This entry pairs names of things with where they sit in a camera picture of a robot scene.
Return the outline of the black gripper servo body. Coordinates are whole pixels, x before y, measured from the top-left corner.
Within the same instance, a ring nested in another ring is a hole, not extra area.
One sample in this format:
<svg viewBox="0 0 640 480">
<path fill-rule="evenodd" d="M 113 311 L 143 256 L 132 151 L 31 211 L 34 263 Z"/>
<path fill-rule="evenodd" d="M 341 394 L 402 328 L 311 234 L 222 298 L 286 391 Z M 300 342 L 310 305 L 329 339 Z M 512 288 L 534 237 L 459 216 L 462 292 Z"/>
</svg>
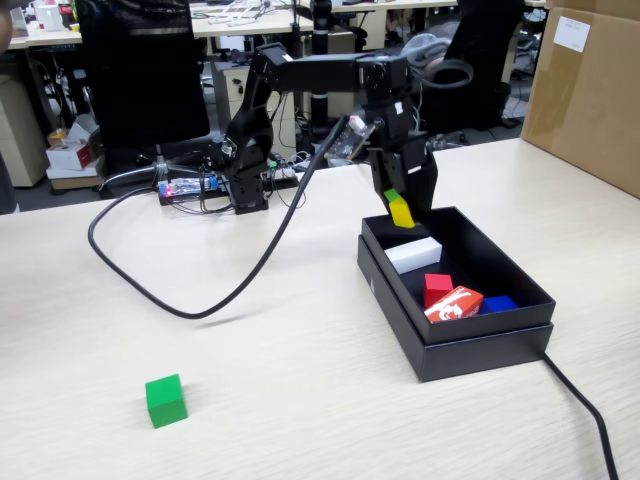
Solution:
<svg viewBox="0 0 640 480">
<path fill-rule="evenodd" d="M 366 152 L 396 152 L 418 139 L 412 98 L 368 102 L 363 105 L 365 121 L 374 126 Z"/>
</svg>

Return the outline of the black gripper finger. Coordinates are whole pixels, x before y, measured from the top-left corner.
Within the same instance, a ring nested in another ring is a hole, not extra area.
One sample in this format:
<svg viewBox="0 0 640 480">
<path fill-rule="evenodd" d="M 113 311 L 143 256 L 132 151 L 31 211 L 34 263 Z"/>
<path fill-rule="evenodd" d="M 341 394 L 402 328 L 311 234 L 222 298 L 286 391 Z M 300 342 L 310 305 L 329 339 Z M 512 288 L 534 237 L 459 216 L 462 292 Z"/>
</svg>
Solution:
<svg viewBox="0 0 640 480">
<path fill-rule="evenodd" d="M 406 175 L 403 156 L 396 151 L 370 148 L 368 160 L 371 166 L 374 190 L 384 205 L 389 204 L 385 193 L 394 190 L 402 194 L 406 190 Z"/>
<path fill-rule="evenodd" d="M 432 210 L 438 168 L 426 137 L 414 135 L 401 149 L 403 190 L 402 198 L 407 202 L 416 223 L 425 223 Z"/>
</svg>

